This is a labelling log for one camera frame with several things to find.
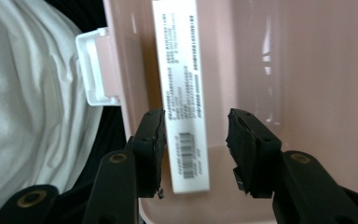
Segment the black cloth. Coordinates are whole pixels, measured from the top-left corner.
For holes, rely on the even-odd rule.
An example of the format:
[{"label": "black cloth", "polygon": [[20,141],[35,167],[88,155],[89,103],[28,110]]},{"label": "black cloth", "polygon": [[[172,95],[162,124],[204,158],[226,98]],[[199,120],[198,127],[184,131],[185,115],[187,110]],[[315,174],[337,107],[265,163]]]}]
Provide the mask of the black cloth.
[{"label": "black cloth", "polygon": [[[47,0],[68,17],[83,33],[106,27],[102,0]],[[91,153],[74,187],[95,179],[104,155],[126,145],[121,107],[105,106]]]}]

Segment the product label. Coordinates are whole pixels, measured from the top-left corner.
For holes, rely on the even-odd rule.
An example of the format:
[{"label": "product label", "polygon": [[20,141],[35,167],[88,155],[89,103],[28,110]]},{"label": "product label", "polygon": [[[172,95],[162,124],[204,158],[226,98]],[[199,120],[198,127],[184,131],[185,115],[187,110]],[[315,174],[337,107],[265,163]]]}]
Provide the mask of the product label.
[{"label": "product label", "polygon": [[153,9],[173,191],[208,190],[196,1],[155,0]]}]

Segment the white cloth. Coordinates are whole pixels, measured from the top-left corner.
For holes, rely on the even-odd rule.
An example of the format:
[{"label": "white cloth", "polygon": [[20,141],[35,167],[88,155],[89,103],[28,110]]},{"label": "white cloth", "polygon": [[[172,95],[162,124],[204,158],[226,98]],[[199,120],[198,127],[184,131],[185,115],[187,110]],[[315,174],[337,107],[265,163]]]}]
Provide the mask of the white cloth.
[{"label": "white cloth", "polygon": [[70,189],[86,163],[102,108],[85,99],[79,33],[44,1],[0,1],[0,207],[34,184]]}]

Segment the barcode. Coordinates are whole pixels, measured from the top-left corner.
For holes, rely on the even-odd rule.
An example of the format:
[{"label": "barcode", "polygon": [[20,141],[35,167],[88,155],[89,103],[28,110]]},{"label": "barcode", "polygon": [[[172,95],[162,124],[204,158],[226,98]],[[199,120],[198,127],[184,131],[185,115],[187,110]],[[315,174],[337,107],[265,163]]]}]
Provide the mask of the barcode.
[{"label": "barcode", "polygon": [[194,136],[191,133],[179,133],[182,158],[182,171],[185,179],[194,178]]}]

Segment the white plastic latch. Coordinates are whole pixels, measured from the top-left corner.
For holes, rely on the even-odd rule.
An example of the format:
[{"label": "white plastic latch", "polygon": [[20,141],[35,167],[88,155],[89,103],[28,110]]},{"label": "white plastic latch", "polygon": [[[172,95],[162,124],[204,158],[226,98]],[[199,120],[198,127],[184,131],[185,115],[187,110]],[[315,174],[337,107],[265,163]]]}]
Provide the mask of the white plastic latch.
[{"label": "white plastic latch", "polygon": [[78,35],[76,47],[90,105],[120,105],[117,62],[107,28]]}]

